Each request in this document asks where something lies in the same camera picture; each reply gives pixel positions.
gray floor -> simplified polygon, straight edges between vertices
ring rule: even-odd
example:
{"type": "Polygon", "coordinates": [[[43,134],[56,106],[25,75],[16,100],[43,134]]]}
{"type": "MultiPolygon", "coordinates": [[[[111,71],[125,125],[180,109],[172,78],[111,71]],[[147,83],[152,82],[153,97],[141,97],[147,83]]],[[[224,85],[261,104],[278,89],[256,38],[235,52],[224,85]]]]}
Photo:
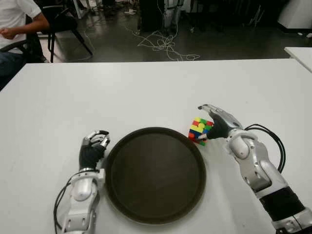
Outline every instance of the gray floor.
{"type": "MultiPolygon", "coordinates": [[[[105,17],[102,12],[88,14],[78,20],[78,30],[94,55],[89,57],[71,32],[63,32],[57,34],[54,62],[170,61],[164,51],[137,47],[142,38],[130,31],[135,32],[136,28],[137,16],[125,15],[123,10],[110,17],[105,17]]],[[[49,59],[47,38],[41,37],[40,41],[44,55],[49,59]]],[[[274,27],[228,26],[223,33],[219,33],[208,26],[205,32],[197,28],[191,33],[186,19],[180,21],[174,42],[177,52],[200,55],[198,60],[289,58],[284,47],[312,46],[311,39],[298,34],[285,34],[274,27]]],[[[169,56],[181,60],[174,53],[169,53],[169,56]]]]}

metal stand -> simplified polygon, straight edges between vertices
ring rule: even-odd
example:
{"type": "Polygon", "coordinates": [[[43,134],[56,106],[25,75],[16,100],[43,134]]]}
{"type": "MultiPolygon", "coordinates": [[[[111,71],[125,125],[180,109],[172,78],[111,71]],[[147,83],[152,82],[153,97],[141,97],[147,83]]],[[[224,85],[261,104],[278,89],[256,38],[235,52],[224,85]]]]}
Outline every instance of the metal stand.
{"type": "Polygon", "coordinates": [[[73,2],[75,5],[75,9],[77,12],[78,19],[82,19],[82,17],[84,17],[89,11],[91,11],[91,6],[90,6],[89,0],[86,0],[86,3],[87,3],[87,9],[86,10],[80,10],[78,3],[77,3],[77,0],[73,0],[73,2]]]}
{"type": "Polygon", "coordinates": [[[249,22],[249,25],[252,25],[254,23],[254,27],[257,27],[257,24],[260,22],[263,14],[264,14],[265,10],[261,9],[261,5],[259,5],[259,8],[254,16],[254,18],[252,18],[249,22]]]}

black cable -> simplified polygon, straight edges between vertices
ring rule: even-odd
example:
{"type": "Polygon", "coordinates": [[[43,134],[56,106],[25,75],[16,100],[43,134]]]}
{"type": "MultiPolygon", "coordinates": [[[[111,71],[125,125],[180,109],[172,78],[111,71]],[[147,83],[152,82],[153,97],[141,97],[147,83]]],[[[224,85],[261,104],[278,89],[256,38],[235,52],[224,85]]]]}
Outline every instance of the black cable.
{"type": "Polygon", "coordinates": [[[281,141],[281,139],[274,132],[272,132],[270,129],[268,129],[268,128],[260,125],[260,124],[252,124],[252,125],[246,127],[245,130],[246,131],[249,131],[249,130],[263,131],[273,138],[273,140],[277,143],[280,154],[281,154],[280,162],[279,162],[277,169],[280,173],[282,173],[284,166],[285,166],[285,163],[286,163],[286,151],[285,151],[285,147],[284,147],[284,144],[281,141]]]}
{"type": "Polygon", "coordinates": [[[73,174],[69,180],[67,181],[66,185],[61,189],[61,191],[58,193],[58,196],[57,196],[57,199],[55,200],[55,203],[54,203],[54,209],[53,209],[53,219],[54,219],[54,230],[55,230],[55,234],[58,234],[58,228],[61,230],[62,229],[62,226],[59,224],[59,221],[58,221],[58,217],[57,217],[57,212],[58,212],[58,207],[59,207],[59,204],[61,202],[61,200],[63,199],[63,196],[66,192],[66,189],[69,185],[71,185],[70,181],[71,179],[78,175],[78,174],[82,174],[82,173],[86,173],[86,172],[99,172],[99,170],[87,170],[87,171],[83,171],[83,172],[78,172],[78,173],[75,173],[73,174]]]}
{"type": "Polygon", "coordinates": [[[281,160],[280,160],[280,165],[279,165],[279,171],[282,172],[286,163],[286,151],[285,151],[285,147],[283,142],[281,141],[281,139],[274,133],[272,132],[270,129],[260,125],[260,124],[253,124],[251,126],[259,126],[265,130],[267,130],[269,132],[269,135],[276,141],[277,145],[279,146],[280,152],[281,152],[281,160]]]}

chair leg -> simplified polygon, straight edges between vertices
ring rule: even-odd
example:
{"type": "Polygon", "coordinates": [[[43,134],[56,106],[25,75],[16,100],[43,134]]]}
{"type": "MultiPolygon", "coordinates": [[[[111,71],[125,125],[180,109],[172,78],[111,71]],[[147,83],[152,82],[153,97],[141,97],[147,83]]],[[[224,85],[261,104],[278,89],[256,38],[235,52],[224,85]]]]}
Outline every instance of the chair leg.
{"type": "Polygon", "coordinates": [[[48,50],[51,52],[51,34],[48,34],[48,50]]]}
{"type": "Polygon", "coordinates": [[[52,41],[51,41],[51,59],[50,62],[53,63],[54,57],[54,42],[55,42],[55,33],[52,33],[52,41]]]}
{"type": "Polygon", "coordinates": [[[83,37],[80,35],[80,33],[74,29],[72,30],[73,34],[76,36],[76,38],[80,41],[80,43],[83,45],[83,47],[89,52],[90,55],[93,55],[91,50],[88,48],[88,46],[84,43],[83,37]]]}

rubik's cube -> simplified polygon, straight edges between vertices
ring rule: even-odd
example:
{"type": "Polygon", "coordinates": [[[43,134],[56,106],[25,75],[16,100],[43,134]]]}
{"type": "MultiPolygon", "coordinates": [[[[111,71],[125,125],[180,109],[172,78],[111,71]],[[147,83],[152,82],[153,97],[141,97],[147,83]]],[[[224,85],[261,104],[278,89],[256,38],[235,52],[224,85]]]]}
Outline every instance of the rubik's cube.
{"type": "Polygon", "coordinates": [[[194,141],[197,144],[200,144],[203,146],[206,145],[206,142],[207,142],[206,140],[199,141],[197,140],[197,138],[202,134],[208,133],[210,129],[213,127],[213,125],[214,123],[207,121],[205,119],[202,119],[199,117],[195,118],[189,131],[189,139],[194,141]]]}

